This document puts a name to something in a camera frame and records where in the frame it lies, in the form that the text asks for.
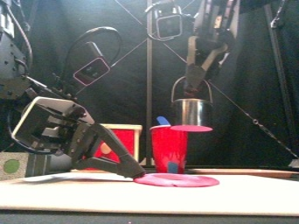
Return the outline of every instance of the pink plate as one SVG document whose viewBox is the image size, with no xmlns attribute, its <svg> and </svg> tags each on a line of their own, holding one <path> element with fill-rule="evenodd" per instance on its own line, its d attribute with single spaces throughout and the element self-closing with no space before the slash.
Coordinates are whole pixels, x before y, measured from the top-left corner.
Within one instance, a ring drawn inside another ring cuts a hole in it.
<svg viewBox="0 0 299 224">
<path fill-rule="evenodd" d="M 135 178 L 138 184 L 150 186 L 203 187 L 215 186 L 221 182 L 215 178 L 175 173 L 150 173 Z"/>
</svg>

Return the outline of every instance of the black backdrop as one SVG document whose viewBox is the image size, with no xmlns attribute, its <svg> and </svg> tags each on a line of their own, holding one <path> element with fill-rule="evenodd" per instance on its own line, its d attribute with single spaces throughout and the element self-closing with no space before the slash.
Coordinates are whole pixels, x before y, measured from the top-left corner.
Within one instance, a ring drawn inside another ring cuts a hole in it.
<svg viewBox="0 0 299 224">
<path fill-rule="evenodd" d="M 154 42 L 153 48 L 149 49 L 146 0 L 26 0 L 22 2 L 26 16 L 32 21 L 30 32 L 34 52 L 32 77 L 47 85 L 53 84 L 53 73 L 62 73 L 67 51 L 77 37 L 95 27 L 111 26 L 118 29 L 123 46 L 117 65 L 109 75 L 81 92 L 79 102 L 101 123 L 143 125 L 142 160 L 149 147 L 146 115 L 151 111 L 146 103 L 147 83 L 153 82 L 151 117 L 153 125 L 157 125 L 158 116 L 173 119 L 171 91 L 175 81 L 185 75 L 191 27 L 185 26 L 185 33 L 179 38 L 167 43 Z M 242 14 L 237 44 L 219 74 L 211 81 L 274 132 L 277 138 L 299 154 L 298 135 L 287 125 L 267 14 L 263 7 L 266 2 L 271 1 L 241 1 Z M 177 3 L 186 14 L 194 15 L 199 9 L 201 0 L 182 0 Z M 277 13 L 278 4 L 279 1 L 273 2 L 274 13 Z M 290 1 L 285 26 L 278 31 L 293 105 L 293 123 L 297 123 L 297 128 L 298 14 L 299 3 Z M 118 50 L 115 37 L 103 33 L 94 38 L 94 41 L 111 59 Z M 149 68 L 149 57 L 154 60 L 151 68 Z M 151 80 L 149 80 L 149 70 L 153 71 Z M 214 131 L 190 134 L 189 165 L 287 166 L 293 159 L 291 154 L 254 125 L 223 95 L 215 90 L 213 95 Z"/>
</svg>

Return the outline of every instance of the red plastic cup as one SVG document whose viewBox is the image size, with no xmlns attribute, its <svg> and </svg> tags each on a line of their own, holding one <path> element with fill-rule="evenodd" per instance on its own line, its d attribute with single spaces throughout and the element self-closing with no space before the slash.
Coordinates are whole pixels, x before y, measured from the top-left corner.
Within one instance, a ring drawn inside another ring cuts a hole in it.
<svg viewBox="0 0 299 224">
<path fill-rule="evenodd" d="M 157 172 L 183 173 L 187 154 L 187 132 L 171 129 L 170 125 L 161 125 L 151 128 L 151 135 Z"/>
</svg>

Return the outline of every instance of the green object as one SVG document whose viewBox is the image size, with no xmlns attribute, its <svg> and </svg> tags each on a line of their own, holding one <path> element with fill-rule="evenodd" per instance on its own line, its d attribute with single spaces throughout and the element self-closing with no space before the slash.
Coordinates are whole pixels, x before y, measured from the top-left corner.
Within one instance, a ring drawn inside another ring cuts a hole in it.
<svg viewBox="0 0 299 224">
<path fill-rule="evenodd" d="M 4 162 L 4 172 L 8 174 L 16 173 L 20 168 L 20 162 L 16 159 L 10 159 Z"/>
</svg>

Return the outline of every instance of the white table surface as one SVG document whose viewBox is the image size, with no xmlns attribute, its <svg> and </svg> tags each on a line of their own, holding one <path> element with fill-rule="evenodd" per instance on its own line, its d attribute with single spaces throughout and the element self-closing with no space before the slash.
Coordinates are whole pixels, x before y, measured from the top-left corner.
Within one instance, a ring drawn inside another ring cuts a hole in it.
<svg viewBox="0 0 299 224">
<path fill-rule="evenodd" d="M 206 175 L 210 187 L 141 185 L 111 173 L 71 172 L 0 181 L 0 209 L 131 214 L 299 216 L 299 182 Z"/>
</svg>

